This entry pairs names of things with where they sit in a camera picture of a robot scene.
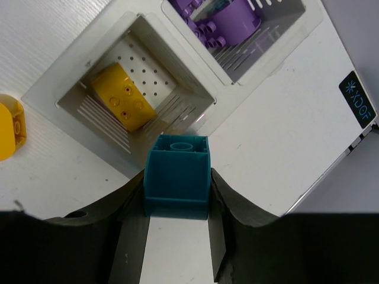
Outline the cyan lego brick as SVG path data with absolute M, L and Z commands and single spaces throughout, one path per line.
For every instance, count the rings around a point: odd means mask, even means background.
M 147 155 L 144 169 L 145 214 L 206 220 L 210 187 L 208 137 L 159 135 Z

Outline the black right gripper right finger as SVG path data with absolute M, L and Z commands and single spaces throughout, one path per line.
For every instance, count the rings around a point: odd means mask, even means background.
M 211 171 L 208 215 L 216 283 L 377 283 L 378 215 L 278 217 Z

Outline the purple round lego piece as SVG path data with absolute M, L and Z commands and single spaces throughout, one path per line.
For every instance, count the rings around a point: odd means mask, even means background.
M 211 38 L 217 47 L 235 46 L 255 33 L 261 18 L 250 7 L 248 1 L 232 1 L 211 16 L 216 29 Z

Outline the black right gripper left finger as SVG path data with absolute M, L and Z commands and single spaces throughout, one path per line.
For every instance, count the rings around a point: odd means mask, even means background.
M 139 283 L 150 219 L 143 174 L 65 217 L 1 212 L 2 283 Z

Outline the yellow round lego piece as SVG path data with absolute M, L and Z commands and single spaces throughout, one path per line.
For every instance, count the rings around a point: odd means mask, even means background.
M 156 111 L 119 63 L 100 72 L 91 80 L 91 85 L 105 106 L 131 133 L 156 116 Z

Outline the purple curved lego brick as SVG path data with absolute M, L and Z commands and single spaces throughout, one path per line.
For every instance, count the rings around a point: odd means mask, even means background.
M 205 11 L 205 17 L 196 21 L 191 19 L 191 15 L 202 6 L 204 1 L 172 1 L 172 4 L 174 2 L 178 14 L 206 48 L 221 48 L 226 45 L 225 38 L 216 34 L 217 25 L 211 17 L 220 12 L 229 3 L 228 1 L 214 1 L 210 9 Z

